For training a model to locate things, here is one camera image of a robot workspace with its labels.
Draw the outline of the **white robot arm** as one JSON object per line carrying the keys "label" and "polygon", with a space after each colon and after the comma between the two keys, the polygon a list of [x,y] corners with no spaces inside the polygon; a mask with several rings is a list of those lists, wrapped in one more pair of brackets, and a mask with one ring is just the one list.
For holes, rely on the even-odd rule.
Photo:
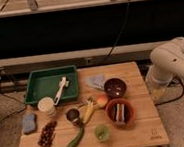
{"label": "white robot arm", "polygon": [[158,102],[174,76],[184,79],[184,37],[176,37],[154,48],[150,61],[152,65],[145,82],[152,101]]}

